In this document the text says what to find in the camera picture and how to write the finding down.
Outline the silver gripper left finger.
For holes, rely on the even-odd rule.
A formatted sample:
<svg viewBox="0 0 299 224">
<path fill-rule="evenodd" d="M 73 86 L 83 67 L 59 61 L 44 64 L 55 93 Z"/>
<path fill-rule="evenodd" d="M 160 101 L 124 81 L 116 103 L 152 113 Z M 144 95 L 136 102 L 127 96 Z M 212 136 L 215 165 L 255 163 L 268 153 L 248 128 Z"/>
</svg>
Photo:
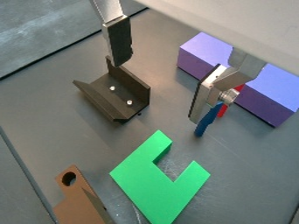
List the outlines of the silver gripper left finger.
<svg viewBox="0 0 299 224">
<path fill-rule="evenodd" d="M 89 0 L 101 23 L 111 62 L 120 67 L 132 57 L 131 21 L 119 0 Z"/>
</svg>

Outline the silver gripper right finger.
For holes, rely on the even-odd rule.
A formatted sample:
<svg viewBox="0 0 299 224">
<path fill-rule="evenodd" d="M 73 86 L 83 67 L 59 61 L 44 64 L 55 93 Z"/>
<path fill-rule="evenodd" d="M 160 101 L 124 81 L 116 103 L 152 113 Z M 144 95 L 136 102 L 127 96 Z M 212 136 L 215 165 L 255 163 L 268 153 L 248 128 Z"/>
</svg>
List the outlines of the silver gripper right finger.
<svg viewBox="0 0 299 224">
<path fill-rule="evenodd" d="M 258 77 L 266 64 L 258 57 L 232 48 L 228 67 L 217 64 L 197 84 L 188 114 L 193 123 L 199 123 L 217 102 L 224 103 L 223 94 Z"/>
</svg>

